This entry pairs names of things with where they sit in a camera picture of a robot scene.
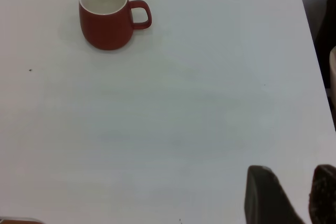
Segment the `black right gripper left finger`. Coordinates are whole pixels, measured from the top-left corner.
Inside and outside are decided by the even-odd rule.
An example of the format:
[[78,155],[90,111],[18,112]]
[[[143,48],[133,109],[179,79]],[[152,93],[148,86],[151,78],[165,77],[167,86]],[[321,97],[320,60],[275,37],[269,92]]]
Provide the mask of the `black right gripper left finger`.
[[251,165],[247,170],[244,211],[247,223],[303,223],[278,177],[266,166]]

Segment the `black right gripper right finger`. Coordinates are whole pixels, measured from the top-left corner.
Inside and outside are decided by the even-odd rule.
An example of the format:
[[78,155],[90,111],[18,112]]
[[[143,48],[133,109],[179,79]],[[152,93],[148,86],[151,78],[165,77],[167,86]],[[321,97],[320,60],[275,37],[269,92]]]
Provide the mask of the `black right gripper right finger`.
[[335,223],[335,167],[332,165],[318,165],[314,170],[309,215],[312,223]]

